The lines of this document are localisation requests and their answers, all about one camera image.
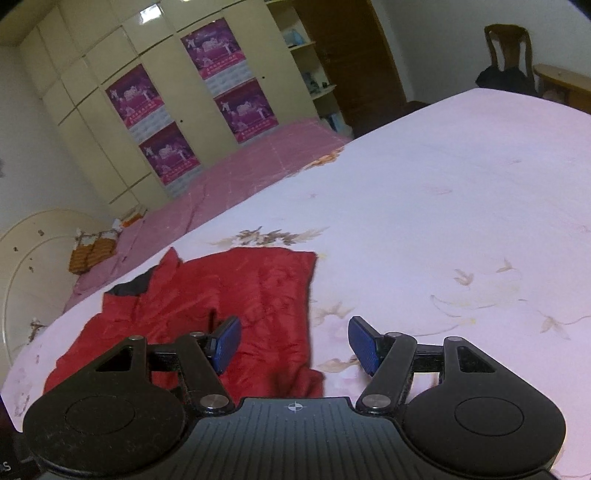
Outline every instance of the pink bed sheet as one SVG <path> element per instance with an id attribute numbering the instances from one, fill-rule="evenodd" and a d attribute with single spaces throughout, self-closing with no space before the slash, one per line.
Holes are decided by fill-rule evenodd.
<path id="1" fill-rule="evenodd" d="M 81 275 L 64 312 L 217 215 L 347 144 L 317 119 L 284 127 L 207 169 L 187 192 L 126 228 L 117 253 Z"/>

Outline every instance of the wooden door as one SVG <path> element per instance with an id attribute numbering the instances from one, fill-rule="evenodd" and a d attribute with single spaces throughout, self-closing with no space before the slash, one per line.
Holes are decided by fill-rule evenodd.
<path id="1" fill-rule="evenodd" d="M 406 98 L 371 0 L 294 0 L 358 137 L 398 118 Z"/>

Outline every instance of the bed sheet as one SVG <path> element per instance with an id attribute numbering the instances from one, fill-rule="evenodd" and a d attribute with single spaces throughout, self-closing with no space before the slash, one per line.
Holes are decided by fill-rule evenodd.
<path id="1" fill-rule="evenodd" d="M 185 233 L 349 141 L 318 119 L 304 119 L 229 155 L 198 176 L 184 195 L 125 229 L 116 255 L 80 276 L 64 312 Z"/>
<path id="2" fill-rule="evenodd" d="M 473 90 L 351 142 L 173 245 L 184 259 L 237 245 L 315 251 L 311 365 L 327 396 L 355 401 L 368 381 L 347 341 L 352 315 L 422 343 L 459 335 L 559 406 L 567 437 L 554 473 L 586 480 L 590 132 L 585 113 Z M 2 398 L 19 429 L 56 359 L 99 311 L 101 291 L 17 358 Z M 413 395 L 433 380 L 415 377 Z"/>

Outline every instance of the cream curved headboard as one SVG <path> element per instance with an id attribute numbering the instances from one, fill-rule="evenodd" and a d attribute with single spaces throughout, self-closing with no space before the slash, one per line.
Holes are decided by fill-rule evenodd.
<path id="1" fill-rule="evenodd" d="M 68 272 L 76 229 L 99 232 L 104 222 L 75 210 L 35 213 L 0 238 L 0 382 L 29 342 L 31 322 L 49 325 L 72 294 Z"/>

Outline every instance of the red jacket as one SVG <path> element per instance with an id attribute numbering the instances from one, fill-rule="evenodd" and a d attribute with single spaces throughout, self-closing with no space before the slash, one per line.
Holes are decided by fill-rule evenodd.
<path id="1" fill-rule="evenodd" d="M 50 390 L 129 335 L 171 343 L 189 332 L 212 331 L 231 315 L 242 340 L 221 376 L 235 402 L 242 397 L 321 397 L 323 376 L 310 369 L 308 292 L 312 252 L 233 248 L 183 263 L 170 249 L 138 297 L 104 294 L 90 319 L 47 378 Z M 152 381 L 177 385 L 175 373 Z"/>

